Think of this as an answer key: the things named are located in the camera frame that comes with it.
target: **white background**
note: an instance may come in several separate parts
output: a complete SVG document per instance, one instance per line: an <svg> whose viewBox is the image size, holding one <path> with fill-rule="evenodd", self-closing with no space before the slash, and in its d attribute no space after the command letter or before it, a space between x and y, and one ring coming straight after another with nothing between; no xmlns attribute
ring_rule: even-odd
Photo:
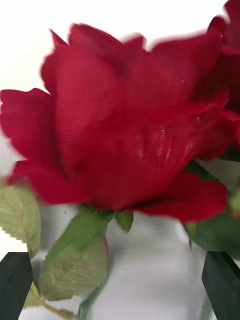
<svg viewBox="0 0 240 320"><path fill-rule="evenodd" d="M43 89L39 67L43 56L52 48L49 28L66 39L72 22L87 23L118 38L140 32L151 41L206 28L213 16L222 12L224 2L1 0L0 90ZM0 136L0 173L6 174L17 158L6 139ZM42 210L41 255L73 215L70 208L62 206ZM104 292L94 305L93 320L198 319L204 296L200 278L204 252L196 248L193 254L199 260L192 259L187 238L175 221L137 215L129 235L112 224L108 240L114 251L114 268ZM0 259L8 251L26 251L26 245L0 231ZM76 312L79 301L75 297L54 305ZM33 318L58 319L42 308L29 309L20 316L20 320Z"/></svg>

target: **rose petal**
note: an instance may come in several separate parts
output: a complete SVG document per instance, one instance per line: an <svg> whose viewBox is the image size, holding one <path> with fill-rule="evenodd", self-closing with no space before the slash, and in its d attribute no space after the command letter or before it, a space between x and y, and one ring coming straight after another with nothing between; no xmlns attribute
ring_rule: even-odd
<svg viewBox="0 0 240 320"><path fill-rule="evenodd" d="M81 204L88 201L83 189L64 178L56 168L18 161L8 179L15 183L26 179L40 199L49 205Z"/></svg>
<svg viewBox="0 0 240 320"><path fill-rule="evenodd" d="M14 148L38 164L57 163L52 97L40 89L1 91L0 125Z"/></svg>
<svg viewBox="0 0 240 320"><path fill-rule="evenodd" d="M59 61L55 126L61 161L71 174L82 131L117 113L123 106L123 94L108 65L82 49L59 46L55 55Z"/></svg>
<svg viewBox="0 0 240 320"><path fill-rule="evenodd" d="M195 85L213 71L221 46L220 35L212 32L142 51L124 74L128 104L144 108L190 101Z"/></svg>
<svg viewBox="0 0 240 320"><path fill-rule="evenodd" d="M215 108L212 102L125 112L118 122L84 130L72 159L90 203L121 210L160 195L192 158L211 151L203 141L216 125L207 121ZM221 141L216 145L222 151Z"/></svg>
<svg viewBox="0 0 240 320"><path fill-rule="evenodd" d="M186 224L222 214L226 205L227 189L223 184L203 181L191 173L181 173L160 195L157 203L137 207L137 210L150 216L177 218Z"/></svg>
<svg viewBox="0 0 240 320"><path fill-rule="evenodd" d="M227 22L222 16L215 16L208 27L208 32L219 32L221 36L225 38Z"/></svg>
<svg viewBox="0 0 240 320"><path fill-rule="evenodd" d="M229 0L225 9L230 18L230 24L226 29L226 43L240 49L240 1Z"/></svg>
<svg viewBox="0 0 240 320"><path fill-rule="evenodd" d="M81 47L95 56L121 46L121 42L110 34L87 24L74 23L68 41L71 46Z"/></svg>

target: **artificial flower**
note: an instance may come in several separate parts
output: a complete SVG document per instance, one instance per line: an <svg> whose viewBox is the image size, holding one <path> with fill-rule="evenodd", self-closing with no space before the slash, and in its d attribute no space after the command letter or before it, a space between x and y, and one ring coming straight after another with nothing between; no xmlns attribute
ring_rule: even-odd
<svg viewBox="0 0 240 320"><path fill-rule="evenodd" d="M42 66L49 93L3 90L0 123L25 159L10 182L27 178L49 204L88 203L200 221L224 211L222 184L183 172L195 157L221 155L236 134L223 88L195 99L222 52L218 32L144 49L73 25L69 44Z"/></svg>

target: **rose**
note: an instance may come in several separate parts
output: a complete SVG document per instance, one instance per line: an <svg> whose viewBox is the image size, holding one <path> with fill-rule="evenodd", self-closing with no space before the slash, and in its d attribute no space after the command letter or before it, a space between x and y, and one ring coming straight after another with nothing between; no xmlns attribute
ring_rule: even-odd
<svg viewBox="0 0 240 320"><path fill-rule="evenodd" d="M226 189L183 172L232 143L225 90L193 98L222 50L217 32L158 43L122 43L74 24L69 45L53 33L41 76L50 94L3 90L0 123L25 160L9 182L27 178L50 204L88 203L199 221L223 212Z"/></svg>

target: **red rose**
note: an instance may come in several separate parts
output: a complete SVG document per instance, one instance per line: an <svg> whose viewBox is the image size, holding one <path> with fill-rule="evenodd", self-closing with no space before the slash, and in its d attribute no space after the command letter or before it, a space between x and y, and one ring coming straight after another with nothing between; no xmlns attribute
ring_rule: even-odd
<svg viewBox="0 0 240 320"><path fill-rule="evenodd" d="M236 131L225 90L194 98L221 54L219 33L150 52L140 35L122 43L87 25L73 25L69 45L53 40L41 69L50 94L1 92L2 129L26 158L10 181L27 178L50 204L138 208L183 223L223 212L225 187L183 172L196 156L221 155Z"/></svg>

